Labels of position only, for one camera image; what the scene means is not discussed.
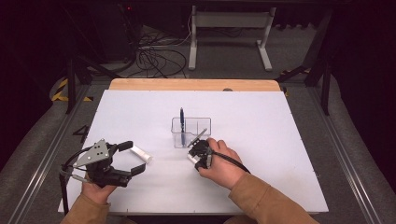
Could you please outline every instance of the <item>gray carpet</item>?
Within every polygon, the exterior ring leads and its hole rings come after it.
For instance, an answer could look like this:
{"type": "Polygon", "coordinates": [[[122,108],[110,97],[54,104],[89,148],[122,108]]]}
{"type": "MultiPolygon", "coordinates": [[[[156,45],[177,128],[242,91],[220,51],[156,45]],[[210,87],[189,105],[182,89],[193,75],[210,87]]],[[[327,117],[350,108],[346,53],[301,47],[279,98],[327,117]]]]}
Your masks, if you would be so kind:
{"type": "MultiPolygon", "coordinates": [[[[228,38],[213,32],[203,32],[199,36],[197,66],[194,71],[184,70],[192,78],[255,78],[273,79],[286,69],[301,64],[312,40],[312,28],[273,29],[267,44],[267,51],[274,71],[265,72],[260,54],[254,41],[260,30],[245,31],[240,38],[228,38]]],[[[189,56],[189,45],[172,47],[189,56]]],[[[326,126],[317,110],[315,101],[304,86],[304,75],[292,78],[282,84],[288,88],[287,97],[291,112],[303,138],[308,156],[318,174],[330,212],[319,214],[315,219],[321,223],[366,223],[357,198],[350,187],[340,161],[334,153],[334,145],[326,126]]],[[[61,200],[58,180],[59,165],[74,152],[81,149],[80,136],[73,132],[83,125],[91,125],[94,113],[103,91],[108,88],[107,77],[94,77],[87,96],[92,102],[82,102],[70,120],[69,128],[57,148],[48,173],[42,178],[32,203],[28,204],[19,223],[59,223],[63,215],[57,213],[61,200]]],[[[55,102],[52,108],[37,122],[25,136],[6,167],[0,173],[0,223],[7,223],[23,196],[29,181],[45,157],[52,139],[66,118],[66,102],[55,102]]],[[[351,159],[361,182],[372,200],[375,211],[382,223],[396,223],[396,196],[384,176],[379,172],[367,148],[361,141],[342,103],[336,81],[332,80],[330,96],[330,118],[339,132],[347,155],[351,159]]],[[[119,223],[120,217],[109,217],[108,223],[119,223]]]]}

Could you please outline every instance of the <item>hand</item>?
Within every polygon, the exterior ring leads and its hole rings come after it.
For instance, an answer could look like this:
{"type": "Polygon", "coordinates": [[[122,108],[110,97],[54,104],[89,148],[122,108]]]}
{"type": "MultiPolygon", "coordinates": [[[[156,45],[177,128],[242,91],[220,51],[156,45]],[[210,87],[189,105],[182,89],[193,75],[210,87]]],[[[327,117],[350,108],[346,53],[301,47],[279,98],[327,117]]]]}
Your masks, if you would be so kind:
{"type": "MultiPolygon", "coordinates": [[[[213,138],[208,138],[206,141],[214,151],[241,162],[238,154],[236,154],[234,150],[228,148],[223,140],[219,140],[217,142],[213,138]]],[[[233,186],[236,184],[236,182],[238,182],[242,175],[245,174],[245,171],[243,171],[241,168],[216,155],[213,155],[212,157],[210,169],[200,167],[198,170],[200,176],[211,179],[215,183],[227,189],[233,189],[233,186]]]]}
{"type": "Polygon", "coordinates": [[[82,183],[81,193],[87,196],[89,199],[101,205],[107,204],[107,198],[117,188],[117,186],[107,185],[104,188],[93,183],[82,183]]]}

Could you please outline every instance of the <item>tan jacket sleeve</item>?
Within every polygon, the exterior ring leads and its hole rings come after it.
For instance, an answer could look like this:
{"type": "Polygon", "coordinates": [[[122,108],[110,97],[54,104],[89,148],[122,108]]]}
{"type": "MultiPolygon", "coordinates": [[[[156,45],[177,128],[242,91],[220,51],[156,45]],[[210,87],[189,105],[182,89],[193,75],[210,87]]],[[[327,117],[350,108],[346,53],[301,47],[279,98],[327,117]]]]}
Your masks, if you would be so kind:
{"type": "Polygon", "coordinates": [[[305,210],[279,190],[246,173],[229,195],[246,215],[258,223],[317,223],[305,210]]]}
{"type": "Polygon", "coordinates": [[[109,208],[110,203],[101,205],[80,194],[61,224],[106,223],[109,208]]]}

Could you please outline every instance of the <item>pen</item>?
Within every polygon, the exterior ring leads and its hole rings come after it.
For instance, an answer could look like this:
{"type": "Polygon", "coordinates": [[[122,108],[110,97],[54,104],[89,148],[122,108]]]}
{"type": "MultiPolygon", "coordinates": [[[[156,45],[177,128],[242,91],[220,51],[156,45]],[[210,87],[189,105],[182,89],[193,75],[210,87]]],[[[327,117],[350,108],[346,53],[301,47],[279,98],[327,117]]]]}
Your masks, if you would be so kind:
{"type": "Polygon", "coordinates": [[[180,125],[181,125],[181,145],[186,146],[186,136],[184,135],[184,111],[180,108],[180,125]]]}

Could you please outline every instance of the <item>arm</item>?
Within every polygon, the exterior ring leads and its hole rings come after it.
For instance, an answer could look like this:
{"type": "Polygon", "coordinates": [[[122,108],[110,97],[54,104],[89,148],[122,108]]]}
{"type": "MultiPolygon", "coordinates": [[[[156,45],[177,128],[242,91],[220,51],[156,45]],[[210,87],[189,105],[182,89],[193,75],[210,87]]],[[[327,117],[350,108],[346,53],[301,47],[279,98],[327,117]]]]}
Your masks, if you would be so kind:
{"type": "Polygon", "coordinates": [[[101,189],[93,183],[82,183],[81,194],[61,224],[106,223],[110,208],[107,198],[115,189],[115,186],[101,189]]]}
{"type": "MultiPolygon", "coordinates": [[[[209,138],[207,142],[213,150],[241,162],[224,141],[216,142],[209,138]]],[[[317,223],[299,204],[222,158],[215,156],[212,167],[207,170],[200,168],[199,172],[201,176],[230,189],[231,200],[258,223],[317,223]]]]}

